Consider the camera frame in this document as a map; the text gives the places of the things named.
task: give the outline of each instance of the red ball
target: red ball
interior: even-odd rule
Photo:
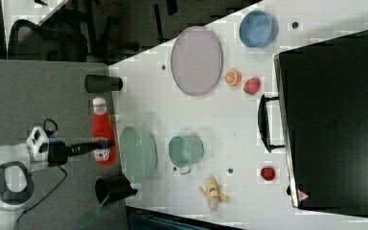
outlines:
[[[260,80],[255,77],[244,84],[243,91],[247,94],[255,95],[259,91],[260,86]]]
[[[261,176],[267,181],[272,181],[276,177],[276,172],[271,167],[264,167],[261,169]]]

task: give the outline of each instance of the white table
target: white table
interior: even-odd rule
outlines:
[[[276,40],[263,49],[247,48],[239,39],[242,19],[256,9],[271,13],[279,22]],[[296,30],[291,28],[294,21],[300,24]],[[277,93],[273,57],[288,49],[368,29],[368,1],[265,0],[205,28],[217,35],[223,53],[221,79],[206,96],[187,96],[173,81],[170,57],[174,40],[109,67],[110,75],[122,77],[126,84],[123,91],[113,94],[121,118],[118,133],[126,126],[144,123],[158,151],[155,174],[142,184],[137,196],[126,199],[126,205],[243,229],[368,229],[368,218],[292,208],[286,194],[284,150],[268,153],[257,126],[262,93]],[[257,96],[246,95],[241,86],[224,82],[225,72],[233,67],[241,69],[242,83],[253,76],[263,80]],[[282,144],[279,105],[270,104],[273,144]],[[168,144],[174,135],[185,132],[200,136],[205,154],[193,172],[179,175],[173,171]],[[277,169],[272,183],[259,176],[265,165]],[[212,215],[196,187],[204,186],[210,175],[231,198]]]
[[[43,2],[47,3],[48,6],[43,7],[35,3],[34,0],[1,0],[7,50],[11,28],[17,20],[26,19],[36,25],[41,25],[68,0],[43,0]]]

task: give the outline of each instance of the green bowl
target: green bowl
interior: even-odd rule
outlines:
[[[124,175],[133,189],[151,177],[157,166],[154,139],[142,127],[127,126],[119,138],[121,166]]]

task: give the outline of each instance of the suitcase handle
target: suitcase handle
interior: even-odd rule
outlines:
[[[274,146],[271,145],[270,142],[270,124],[268,123],[267,107],[265,104],[277,100],[279,100],[279,97],[268,98],[265,96],[265,94],[263,94],[261,97],[261,101],[259,103],[259,111],[258,111],[259,132],[261,134],[264,146],[268,150],[268,152],[271,152],[274,149],[285,147],[285,145]]]

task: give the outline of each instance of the blue bowl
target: blue bowl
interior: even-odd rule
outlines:
[[[252,11],[241,22],[239,35],[247,47],[264,47],[277,36],[279,27],[274,17],[264,11]]]

